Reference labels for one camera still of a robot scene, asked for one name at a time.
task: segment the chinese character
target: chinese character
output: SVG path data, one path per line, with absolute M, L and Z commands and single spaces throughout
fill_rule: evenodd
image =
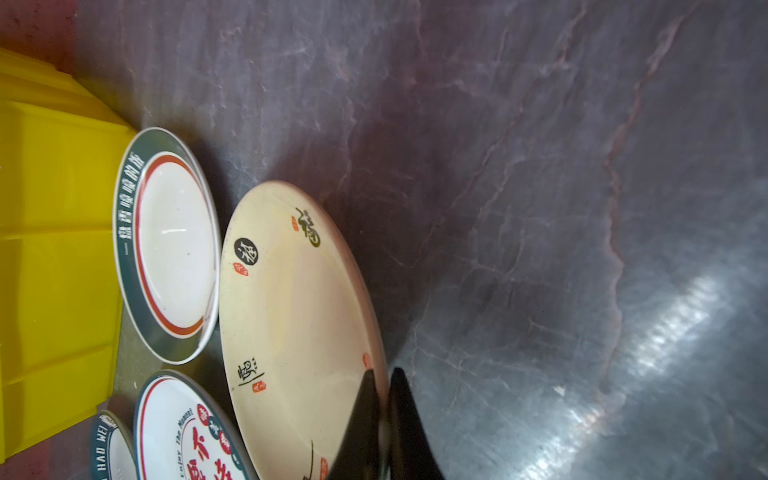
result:
M 136 165 L 138 168 L 142 168 L 144 166 L 144 161 L 141 160 L 141 158 L 134 152 L 131 152 L 131 154 L 128 155 L 128 161 Z
M 200 419 L 200 423 L 208 426 L 208 419 L 210 418 L 210 415 L 208 415 L 208 411 L 205 409 L 205 407 L 199 403 L 197 404 L 197 417 Z
M 237 367 L 237 375 L 241 380 L 248 380 L 251 375 L 256 375 L 256 357 L 243 362 L 243 366 Z
M 205 480 L 205 475 L 197 468 L 197 460 L 190 460 L 187 464 L 187 470 L 190 473 L 190 480 Z
M 134 167 L 133 165 L 126 165 L 125 169 L 123 169 L 123 172 L 125 172 L 126 175 L 132 178 L 134 182 L 139 181 L 139 170 L 136 170 L 136 167 Z
M 208 451 L 205 448 L 205 445 L 203 445 L 203 442 L 205 442 L 205 439 L 202 435 L 200 437 L 197 436 L 197 427 L 192 427 L 192 442 L 193 447 L 195 450 L 200 449 L 197 454 L 200 456 L 200 460 L 205 460 L 205 458 L 209 458 Z
M 219 443 L 221 444 L 221 449 L 224 450 L 224 453 L 232 455 L 232 444 L 227 436 L 224 435 L 224 432 L 221 432 L 221 435 L 219 435 Z
M 242 258 L 243 261 L 249 265 L 253 265 L 256 262 L 256 258 L 259 256 L 255 248 L 253 248 L 251 245 L 246 245 L 243 241 L 240 241 L 240 246 L 237 249 L 242 255 L 240 258 Z
M 136 190 L 136 184 L 127 178 L 121 178 L 120 183 L 123 184 L 123 190 L 127 191 L 129 194 L 132 194 Z
M 127 212 L 125 210 L 118 210 L 118 219 L 121 222 L 130 223 L 131 222 L 131 216 L 132 216 L 131 212 Z
M 237 367 L 237 375 L 241 380 L 243 380 L 241 385 L 245 385 L 246 383 L 252 382 L 253 380 L 259 378 L 263 375 L 263 373 L 257 372 L 256 359 L 252 358 L 251 360 L 246 360 L 243 362 L 243 366 Z
M 221 425 L 216 420 L 216 417 L 211 417 L 208 422 L 208 432 L 214 436 L 214 439 L 218 440 L 221 437 Z
M 227 471 L 227 466 L 220 459 L 216 460 L 216 473 L 221 475 L 214 475 L 216 480 L 232 480 L 232 474 Z
M 134 198 L 131 195 L 120 194 L 121 207 L 131 208 L 134 204 Z

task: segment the red stripe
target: red stripe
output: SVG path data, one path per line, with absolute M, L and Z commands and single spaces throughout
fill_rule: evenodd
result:
M 173 155 L 163 155 L 162 157 L 158 157 L 155 159 L 154 162 L 152 162 L 152 165 L 150 165 L 147 168 L 147 172 L 144 174 L 144 178 L 141 179 L 141 184 L 139 185 L 139 191 L 138 194 L 136 194 L 136 208 L 134 209 L 134 212 L 136 214 L 136 257 L 138 259 L 138 265 L 139 265 L 139 278 L 141 279 L 141 286 L 144 288 L 145 296 L 147 297 L 147 300 L 149 300 L 150 307 L 152 308 L 152 311 L 154 312 L 154 315 L 157 317 L 157 319 L 160 321 L 160 323 L 165 326 L 165 328 L 169 329 L 171 332 L 176 333 L 177 335 L 181 336 L 187 336 L 195 333 L 200 326 L 203 325 L 203 317 L 201 317 L 194 325 L 188 326 L 188 327 L 181 327 L 176 326 L 173 323 L 170 322 L 167 318 L 165 318 L 165 315 L 160 311 L 160 308 L 157 307 L 157 303 L 154 301 L 154 298 L 152 297 L 152 293 L 149 290 L 149 285 L 147 285 L 147 279 L 144 276 L 144 264 L 141 261 L 141 248 L 139 247 L 139 226 L 141 225 L 139 222 L 139 210 L 141 206 L 141 197 L 144 194 L 144 188 L 147 186 L 147 183 L 149 181 L 149 177 L 152 175 L 152 173 L 162 164 L 172 163 L 181 166 L 183 169 L 185 169 L 189 175 L 192 176 L 192 178 L 195 181 L 195 184 L 197 184 L 197 187 L 200 188 L 200 184 L 197 182 L 197 177 L 192 173 L 192 170 L 183 162 L 181 159 L 174 157 Z
M 169 379 L 160 379 L 149 388 L 149 392 L 147 392 L 147 395 L 144 397 L 144 404 L 141 406 L 141 420 L 139 421 L 139 456 L 141 457 L 141 475 L 144 480 L 147 480 L 147 471 L 144 469 L 144 413 L 147 411 L 147 401 L 149 400 L 149 396 L 152 395 L 152 390 L 166 380 Z

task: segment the plate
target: plate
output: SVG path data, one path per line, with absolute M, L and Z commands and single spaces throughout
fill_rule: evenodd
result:
M 101 410 L 91 427 L 91 478 L 136 480 L 131 432 L 109 410 Z
M 125 306 L 149 350 L 179 365 L 216 326 L 220 234 L 200 165 L 171 132 L 128 145 L 114 189 L 114 260 Z
M 182 373 L 161 370 L 141 390 L 134 419 L 141 480 L 257 480 L 237 430 Z
M 328 215 L 283 182 L 253 188 L 222 248 L 220 330 L 227 382 L 263 480 L 323 479 L 373 369 L 388 382 L 376 316 Z

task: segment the chinese calligraphy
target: chinese calligraphy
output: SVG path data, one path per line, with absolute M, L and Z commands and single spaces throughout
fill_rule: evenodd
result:
M 259 259 L 259 250 L 256 250 L 256 245 L 247 238 L 235 240 L 235 254 L 246 265 L 254 265 Z
M 210 417 L 210 421 L 208 422 L 208 431 L 214 437 L 214 439 L 219 439 L 221 436 L 221 430 L 221 424 L 218 420 L 216 420 L 216 417 Z
M 118 220 L 123 223 L 130 223 L 133 214 L 126 210 L 118 210 Z
M 190 480 L 205 480 L 205 475 L 197 467 L 197 460 L 194 458 L 187 463 L 187 470 L 190 473 Z
M 232 474 L 231 472 L 227 471 L 227 465 L 224 464 L 224 462 L 221 461 L 221 459 L 216 460 L 216 475 L 214 475 L 214 478 L 216 480 L 232 480 Z
M 208 426 L 208 419 L 210 419 L 210 414 L 208 413 L 208 410 L 199 403 L 197 404 L 197 417 L 200 419 L 200 423 Z
M 128 175 L 134 182 L 139 181 L 139 170 L 136 170 L 136 167 L 133 165 L 126 165 L 125 169 L 123 169 L 123 172 Z
M 227 436 L 224 435 L 224 432 L 221 432 L 219 443 L 221 444 L 221 449 L 224 450 L 224 453 L 227 455 L 232 455 L 232 444 L 230 443 L 230 440 L 227 438 Z
M 307 210 L 301 211 L 301 209 L 298 209 L 298 208 L 296 208 L 296 210 L 301 214 L 297 222 L 304 229 L 304 236 L 310 239 L 310 243 L 312 244 L 313 247 L 319 247 L 320 235 L 317 233 L 317 230 L 313 228 L 315 226 L 315 223 L 312 222 L 312 218 L 310 217 L 310 212 L 308 212 Z
M 237 376 L 240 377 L 241 380 L 243 380 L 243 383 L 240 385 L 245 385 L 246 383 L 251 383 L 253 380 L 258 379 L 261 377 L 264 373 L 258 373 L 257 367 L 256 367 L 256 358 L 252 358 L 251 360 L 246 360 L 243 362 L 243 366 L 237 367 Z
M 136 191 L 136 184 L 127 178 L 121 178 L 120 183 L 123 185 L 122 189 L 127 191 L 129 194 L 132 194 Z
M 131 195 L 120 194 L 120 206 L 131 208 L 134 204 L 134 198 Z
M 194 449 L 197 450 L 197 454 L 200 456 L 200 460 L 209 458 L 208 450 L 205 448 L 205 445 L 203 445 L 205 438 L 202 435 L 199 437 L 197 436 L 197 427 L 192 427 L 192 442 Z
M 128 161 L 131 162 L 133 165 L 136 165 L 137 168 L 141 169 L 144 166 L 144 161 L 141 160 L 141 158 L 136 155 L 134 152 L 131 152 L 128 155 Z

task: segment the ceramic plate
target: ceramic plate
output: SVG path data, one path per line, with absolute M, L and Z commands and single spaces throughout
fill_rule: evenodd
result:
M 131 432 L 109 410 L 96 414 L 91 427 L 91 478 L 136 480 Z
M 178 365 L 214 331 L 220 234 L 214 201 L 189 149 L 148 128 L 120 165 L 112 217 L 120 288 L 141 339 Z
M 262 480 L 323 479 L 362 375 L 382 408 L 379 326 L 341 233 L 304 192 L 253 188 L 223 244 L 220 328 L 237 421 Z
M 257 480 L 243 441 L 192 379 L 161 370 L 141 391 L 134 419 L 141 480 Z

